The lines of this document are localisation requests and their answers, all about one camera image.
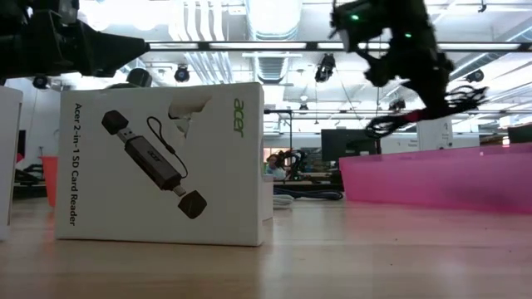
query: blue cable bundle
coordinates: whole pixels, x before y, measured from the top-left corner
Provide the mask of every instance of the blue cable bundle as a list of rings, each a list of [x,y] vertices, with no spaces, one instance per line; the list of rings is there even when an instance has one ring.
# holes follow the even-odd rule
[[[282,188],[273,188],[274,195],[290,195],[295,199],[308,198],[308,199],[327,199],[327,200],[340,200],[343,199],[343,193],[337,190],[319,190],[319,191],[293,191]]]

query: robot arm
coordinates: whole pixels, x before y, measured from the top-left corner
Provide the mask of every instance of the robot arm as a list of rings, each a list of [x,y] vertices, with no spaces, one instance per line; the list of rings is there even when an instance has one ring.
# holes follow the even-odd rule
[[[150,50],[143,39],[94,31],[78,9],[79,0],[0,0],[0,78],[113,77]]]
[[[454,65],[437,46],[423,0],[359,0],[339,7],[335,2],[330,37],[338,34],[344,51],[367,61],[370,68],[365,76],[374,86],[383,87],[398,76],[407,79],[403,85],[415,91],[426,106],[407,115],[375,118],[367,127],[368,135],[381,138],[408,123],[465,112],[484,102],[486,88],[468,86],[467,92],[446,92]],[[367,45],[385,28],[392,32],[386,55],[376,58],[361,49],[361,44]],[[448,101],[447,96],[455,99]]]

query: pink translucent box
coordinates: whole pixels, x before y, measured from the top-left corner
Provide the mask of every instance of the pink translucent box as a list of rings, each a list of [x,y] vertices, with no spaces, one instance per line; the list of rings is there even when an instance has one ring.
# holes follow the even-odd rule
[[[532,213],[532,144],[340,159],[347,200]]]

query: white box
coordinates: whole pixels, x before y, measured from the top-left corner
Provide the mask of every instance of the white box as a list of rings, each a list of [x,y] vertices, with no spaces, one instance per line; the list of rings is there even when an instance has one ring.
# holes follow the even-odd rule
[[[63,93],[56,238],[260,245],[263,113],[259,83]]]
[[[0,86],[0,241],[9,236],[22,92]]]
[[[263,174],[263,220],[273,218],[273,175]]]

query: spotlight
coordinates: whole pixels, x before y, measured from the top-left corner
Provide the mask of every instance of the spotlight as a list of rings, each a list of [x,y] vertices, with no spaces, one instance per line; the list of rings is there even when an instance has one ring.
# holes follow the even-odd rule
[[[325,54],[318,65],[314,79],[317,83],[324,83],[333,75],[333,68],[336,67],[336,61],[333,54]]]
[[[467,75],[465,77],[465,80],[468,83],[480,82],[480,81],[484,80],[484,72],[482,70],[473,71],[472,73],[470,73],[469,75]]]
[[[137,67],[130,71],[126,80],[135,86],[151,87],[152,77],[147,70]]]
[[[35,76],[35,78],[33,78],[33,87],[40,90],[47,90],[50,88],[50,79],[48,79],[47,76]]]
[[[301,104],[301,105],[299,106],[299,109],[300,109],[300,110],[308,110],[308,106],[307,106],[307,104]]]
[[[175,71],[174,79],[179,83],[188,82],[190,79],[190,73],[187,65],[177,66],[177,71]]]
[[[405,100],[402,98],[393,100],[390,102],[390,106],[388,107],[389,111],[399,112],[406,108]]]

